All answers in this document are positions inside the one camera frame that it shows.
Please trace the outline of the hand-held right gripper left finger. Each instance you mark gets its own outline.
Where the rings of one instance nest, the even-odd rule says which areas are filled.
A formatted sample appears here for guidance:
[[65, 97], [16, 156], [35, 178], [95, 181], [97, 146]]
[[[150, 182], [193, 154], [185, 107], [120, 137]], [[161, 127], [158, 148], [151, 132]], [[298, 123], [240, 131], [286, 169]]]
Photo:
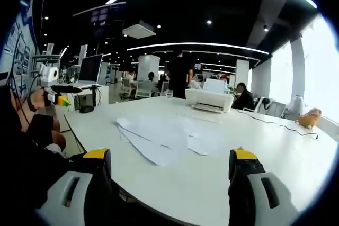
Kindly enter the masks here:
[[109, 225], [112, 221], [111, 152], [91, 150], [68, 159], [70, 170], [36, 210], [44, 225]]

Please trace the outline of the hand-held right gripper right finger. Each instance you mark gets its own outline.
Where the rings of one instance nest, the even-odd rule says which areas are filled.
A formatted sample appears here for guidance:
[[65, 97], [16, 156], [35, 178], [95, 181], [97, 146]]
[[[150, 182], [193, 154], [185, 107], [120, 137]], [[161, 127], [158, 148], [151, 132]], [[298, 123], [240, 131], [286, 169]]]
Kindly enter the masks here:
[[242, 148], [229, 156], [229, 225], [291, 225], [298, 211], [285, 184]]

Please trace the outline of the person's left hand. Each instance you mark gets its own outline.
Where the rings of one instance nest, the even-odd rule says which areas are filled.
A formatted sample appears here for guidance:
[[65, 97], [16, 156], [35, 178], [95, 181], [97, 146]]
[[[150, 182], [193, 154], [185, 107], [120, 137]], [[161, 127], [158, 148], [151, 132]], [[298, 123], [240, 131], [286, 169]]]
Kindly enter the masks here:
[[43, 88], [35, 90], [28, 98], [28, 106], [32, 112], [46, 107], [45, 90]]

